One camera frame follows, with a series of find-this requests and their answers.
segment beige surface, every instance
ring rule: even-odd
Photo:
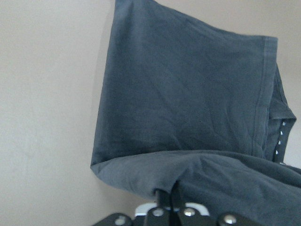
[[[279,38],[301,118],[301,1],[158,0],[213,26]],[[133,195],[89,169],[114,2],[0,1],[0,226],[88,226],[133,214]],[[285,162],[301,168],[301,123]]]

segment clothing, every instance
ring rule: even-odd
[[[276,162],[296,118],[276,58],[275,37],[220,30],[153,0],[116,0],[91,169],[149,198],[179,180],[212,216],[291,221],[301,175]]]

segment screw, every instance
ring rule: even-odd
[[[195,215],[196,212],[194,211],[193,208],[186,208],[186,209],[184,209],[184,214],[188,217],[191,217],[191,216]]]
[[[224,221],[226,222],[226,223],[228,223],[228,224],[235,224],[236,223],[236,218],[235,218],[235,216],[233,216],[233,215],[226,215],[225,217],[224,217]]]
[[[161,208],[156,208],[156,209],[152,212],[152,214],[153,214],[154,216],[156,216],[156,217],[161,217],[161,216],[164,214],[164,212],[163,212],[163,210],[162,210]]]
[[[126,223],[126,217],[124,216],[119,216],[116,220],[115,220],[115,224],[118,226],[124,225]]]

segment garment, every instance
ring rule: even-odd
[[[291,216],[301,175],[277,163],[296,118],[276,58],[275,37],[220,30],[153,0],[116,0],[91,169],[148,198],[179,180],[214,217],[235,210],[300,223]]]

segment metal screw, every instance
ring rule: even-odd
[[[120,225],[124,225],[126,223],[126,217],[124,216],[119,216],[116,220],[115,220],[115,224],[120,226]]]
[[[191,217],[191,216],[195,215],[196,212],[194,211],[193,208],[186,208],[186,209],[184,209],[184,214],[188,217]]]
[[[152,214],[153,214],[154,216],[156,216],[156,217],[161,217],[161,216],[164,214],[164,212],[163,212],[163,210],[162,210],[161,208],[156,208],[156,209],[152,212]]]
[[[236,218],[235,218],[235,216],[233,216],[233,215],[226,215],[225,217],[224,217],[224,221],[226,222],[226,223],[228,223],[228,224],[235,224],[236,223]]]

